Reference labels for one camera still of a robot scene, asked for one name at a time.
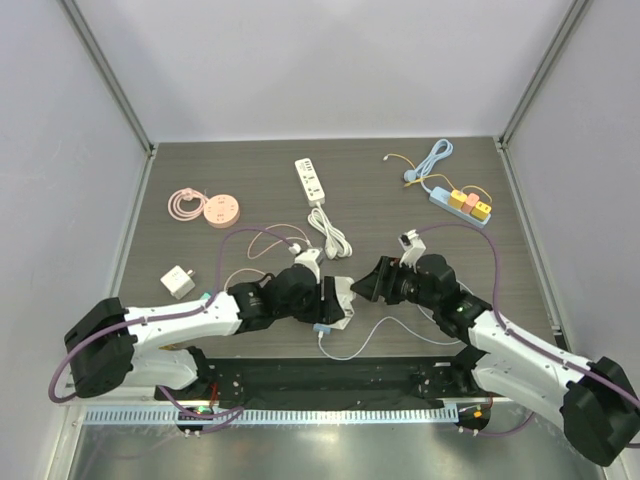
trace pink round power strip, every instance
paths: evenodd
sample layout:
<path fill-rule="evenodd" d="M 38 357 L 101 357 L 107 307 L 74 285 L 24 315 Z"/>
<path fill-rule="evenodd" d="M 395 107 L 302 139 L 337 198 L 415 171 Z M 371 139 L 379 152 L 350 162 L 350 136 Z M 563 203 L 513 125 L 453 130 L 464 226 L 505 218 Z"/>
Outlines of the pink round power strip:
<path fill-rule="evenodd" d="M 214 228 L 229 228 L 240 218 L 240 205 L 231 195 L 216 195 L 205 204 L 204 218 Z"/>

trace coiled pink cord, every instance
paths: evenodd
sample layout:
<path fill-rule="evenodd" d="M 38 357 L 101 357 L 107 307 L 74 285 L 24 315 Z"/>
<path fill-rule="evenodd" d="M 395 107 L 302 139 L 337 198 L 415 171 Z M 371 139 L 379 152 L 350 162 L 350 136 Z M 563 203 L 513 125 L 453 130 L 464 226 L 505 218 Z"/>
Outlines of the coiled pink cord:
<path fill-rule="evenodd" d="M 194 210 L 183 210 L 180 204 L 183 201 L 190 202 L 192 200 L 200 200 L 200 205 L 198 205 Z M 188 222 L 195 220 L 200 216 L 200 214 L 202 214 L 207 200 L 209 200 L 209 198 L 197 190 L 194 190 L 193 188 L 183 188 L 169 197 L 167 209 L 169 210 L 169 215 L 179 222 Z"/>

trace reflective floor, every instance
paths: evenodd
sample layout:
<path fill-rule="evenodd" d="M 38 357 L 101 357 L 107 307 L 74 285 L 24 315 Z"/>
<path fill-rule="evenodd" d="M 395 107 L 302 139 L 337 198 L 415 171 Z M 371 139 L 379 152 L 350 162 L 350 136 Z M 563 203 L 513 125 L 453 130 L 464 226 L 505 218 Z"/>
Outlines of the reflective floor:
<path fill-rule="evenodd" d="M 494 406 L 492 431 L 524 411 Z M 443 425 L 238 427 L 185 439 L 167 427 L 84 427 L 74 480 L 604 479 L 561 432 L 536 418 L 506 438 Z"/>

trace gray wooden table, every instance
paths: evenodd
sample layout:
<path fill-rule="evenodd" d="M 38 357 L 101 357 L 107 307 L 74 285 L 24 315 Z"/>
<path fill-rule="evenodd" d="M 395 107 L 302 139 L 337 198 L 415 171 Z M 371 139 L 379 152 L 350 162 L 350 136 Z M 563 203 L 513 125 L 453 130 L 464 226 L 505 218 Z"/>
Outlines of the gray wooden table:
<path fill-rule="evenodd" d="M 502 312 L 512 321 L 546 340 L 551 329 L 537 280 L 525 246 L 516 210 L 500 158 L 490 138 L 451 139 L 454 152 L 433 173 L 444 173 L 456 186 L 480 185 L 493 196 L 493 217 L 486 232 L 496 241 L 502 256 Z M 128 306 L 172 303 L 160 277 L 174 265 L 196 271 L 195 290 L 184 300 L 197 299 L 214 283 L 216 255 L 227 230 L 208 226 L 204 218 L 177 222 L 167 213 L 167 200 L 176 190 L 192 187 L 207 195 L 228 193 L 241 208 L 236 224 L 268 226 L 291 223 L 301 227 L 314 245 L 324 237 L 308 226 L 310 211 L 293 162 L 310 157 L 327 195 L 325 211 L 347 235 L 354 255 L 327 261 L 325 275 L 348 275 L 360 279 L 376 265 L 381 255 L 400 255 L 397 237 L 412 228 L 456 218 L 431 204 L 419 185 L 403 188 L 402 173 L 408 165 L 399 159 L 382 161 L 397 152 L 420 162 L 435 139 L 299 140 L 162 144 L 145 193 L 133 244 L 127 260 L 120 297 Z M 430 184 L 445 186 L 441 179 Z M 222 278 L 239 268 L 251 267 L 278 273 L 291 264 L 284 247 L 276 247 L 256 260 L 247 259 L 253 234 L 243 233 L 228 242 L 221 266 Z M 463 229 L 442 229 L 423 235 L 430 252 L 441 253 L 458 278 L 476 295 L 491 300 L 493 257 L 484 239 Z M 272 241 L 261 238 L 256 248 Z M 234 281 L 256 279 L 240 274 Z M 325 337 L 323 345 L 335 355 L 347 355 L 360 347 L 375 323 L 393 315 L 421 335 L 450 341 L 413 305 L 387 307 L 362 299 L 354 303 L 356 315 L 343 332 Z M 269 330 L 234 337 L 210 337 L 194 341 L 209 357 L 311 357 L 321 353 L 310 325 L 292 319 L 280 320 Z M 366 356 L 414 356 L 455 354 L 460 345 L 425 343 L 394 322 L 377 331 Z"/>

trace robotic arm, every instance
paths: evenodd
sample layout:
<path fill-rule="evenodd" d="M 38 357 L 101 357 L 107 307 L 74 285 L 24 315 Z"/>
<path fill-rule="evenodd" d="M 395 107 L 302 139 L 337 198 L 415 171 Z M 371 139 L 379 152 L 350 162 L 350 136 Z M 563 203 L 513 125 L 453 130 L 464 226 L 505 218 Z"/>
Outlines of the robotic arm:
<path fill-rule="evenodd" d="M 286 317 L 343 329 L 353 316 L 353 280 L 321 278 L 323 258 L 321 250 L 309 249 L 277 276 L 236 284 L 215 298 L 129 309 L 118 298 L 101 301 L 65 336 L 68 352 L 96 332 L 122 322 L 130 325 L 96 339 L 73 356 L 76 395 L 90 398 L 119 386 L 163 385 L 178 398 L 197 398 L 211 383 L 204 354 L 196 348 L 161 347 L 263 330 Z"/>
<path fill-rule="evenodd" d="M 636 397 L 622 368 L 606 357 L 594 363 L 556 348 L 504 319 L 460 288 L 444 257 L 424 255 L 415 231 L 402 235 L 400 243 L 401 258 L 381 257 L 352 290 L 372 302 L 382 297 L 388 305 L 409 301 L 432 310 L 440 329 L 467 345 L 452 363 L 463 391 L 511 398 L 557 425 L 586 458 L 611 464 L 640 431 L 640 411 L 581 372 L 604 377 Z"/>

